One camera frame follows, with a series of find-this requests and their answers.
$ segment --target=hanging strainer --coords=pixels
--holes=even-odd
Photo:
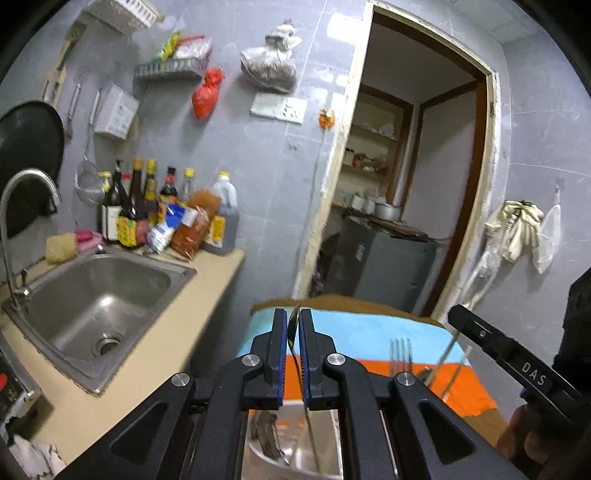
[[[99,99],[100,90],[96,92],[95,102],[92,106],[92,111],[90,112],[84,159],[78,164],[76,173],[74,174],[74,188],[76,189],[76,193],[80,200],[90,206],[98,205],[102,201],[104,195],[99,171],[96,168],[96,165],[88,160],[90,140],[93,135],[96,107],[99,104]]]

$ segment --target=towel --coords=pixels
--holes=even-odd
[[[31,443],[15,435],[9,450],[26,476],[32,480],[51,480],[66,468],[54,445]]]

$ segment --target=ceiling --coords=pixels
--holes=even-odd
[[[449,3],[500,43],[509,43],[544,31],[513,0],[442,0]]]
[[[421,43],[372,25],[362,83],[418,105],[472,80],[470,74]]]

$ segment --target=kitchen countertop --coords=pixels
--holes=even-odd
[[[240,249],[225,257],[199,251],[190,263],[175,262],[195,268],[197,275],[142,337],[100,397],[56,370],[2,311],[0,332],[43,390],[44,398],[37,403],[39,415],[31,426],[33,439],[56,445],[70,463],[166,379],[182,371],[243,258]],[[168,256],[162,260],[171,261]],[[49,269],[43,261],[29,270],[29,278]],[[4,285],[0,301],[8,296]]]

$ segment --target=sink drain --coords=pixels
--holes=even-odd
[[[111,353],[123,342],[123,337],[118,333],[103,333],[100,339],[93,345],[92,353],[99,357]]]

